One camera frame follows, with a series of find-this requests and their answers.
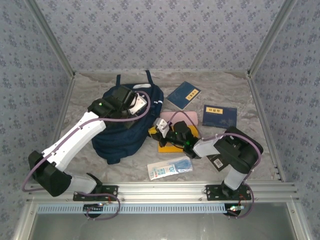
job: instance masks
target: wall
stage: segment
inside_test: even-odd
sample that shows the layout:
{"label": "wall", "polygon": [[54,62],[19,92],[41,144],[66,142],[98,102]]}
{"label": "wall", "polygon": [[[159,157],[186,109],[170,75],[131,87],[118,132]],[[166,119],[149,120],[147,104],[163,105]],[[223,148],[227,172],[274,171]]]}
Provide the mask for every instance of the wall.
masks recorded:
{"label": "wall", "polygon": [[320,239],[320,3],[298,0],[254,76],[287,181]]}
{"label": "wall", "polygon": [[36,0],[76,71],[246,70],[283,0]]}
{"label": "wall", "polygon": [[1,0],[0,9],[0,239],[9,240],[27,157],[52,139],[69,77],[23,0]]}

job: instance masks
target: backpack handle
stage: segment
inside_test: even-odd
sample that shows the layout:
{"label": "backpack handle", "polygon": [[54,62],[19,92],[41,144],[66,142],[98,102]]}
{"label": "backpack handle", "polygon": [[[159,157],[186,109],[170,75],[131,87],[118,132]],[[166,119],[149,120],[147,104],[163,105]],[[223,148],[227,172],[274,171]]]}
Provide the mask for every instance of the backpack handle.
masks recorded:
{"label": "backpack handle", "polygon": [[[149,70],[145,70],[145,73],[146,73],[146,77],[148,78],[148,82],[149,82],[151,85],[153,85],[154,82],[152,81],[150,71],[149,71]],[[118,74],[118,75],[116,76],[116,82],[115,82],[115,85],[116,85],[116,86],[119,86],[119,85],[120,85],[120,79],[121,79],[121,75]]]}

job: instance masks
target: toothbrush package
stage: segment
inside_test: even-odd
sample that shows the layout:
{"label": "toothbrush package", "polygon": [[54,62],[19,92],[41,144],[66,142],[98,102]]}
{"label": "toothbrush package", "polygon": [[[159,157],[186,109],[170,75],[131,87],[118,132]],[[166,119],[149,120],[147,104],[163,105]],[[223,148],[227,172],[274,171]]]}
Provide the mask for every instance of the toothbrush package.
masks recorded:
{"label": "toothbrush package", "polygon": [[148,164],[147,168],[150,180],[191,172],[193,170],[191,160],[187,156]]}

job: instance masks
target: blue passport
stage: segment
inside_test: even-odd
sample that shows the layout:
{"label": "blue passport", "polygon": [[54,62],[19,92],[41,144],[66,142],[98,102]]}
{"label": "blue passport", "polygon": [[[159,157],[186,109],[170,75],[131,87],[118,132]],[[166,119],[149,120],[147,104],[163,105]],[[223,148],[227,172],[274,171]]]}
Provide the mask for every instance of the blue passport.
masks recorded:
{"label": "blue passport", "polygon": [[237,127],[237,109],[204,105],[202,125],[222,129]]}
{"label": "blue passport", "polygon": [[166,98],[178,108],[183,110],[196,96],[199,95],[201,90],[191,83],[184,81]]}

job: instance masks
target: glass panel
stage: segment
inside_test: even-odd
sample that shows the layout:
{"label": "glass panel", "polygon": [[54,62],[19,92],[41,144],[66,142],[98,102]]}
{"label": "glass panel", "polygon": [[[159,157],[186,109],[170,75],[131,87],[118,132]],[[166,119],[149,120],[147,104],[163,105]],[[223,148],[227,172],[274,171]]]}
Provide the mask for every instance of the glass panel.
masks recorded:
{"label": "glass panel", "polygon": [[287,205],[256,204],[250,215],[120,214],[88,221],[82,214],[39,214],[29,240],[295,240]]}

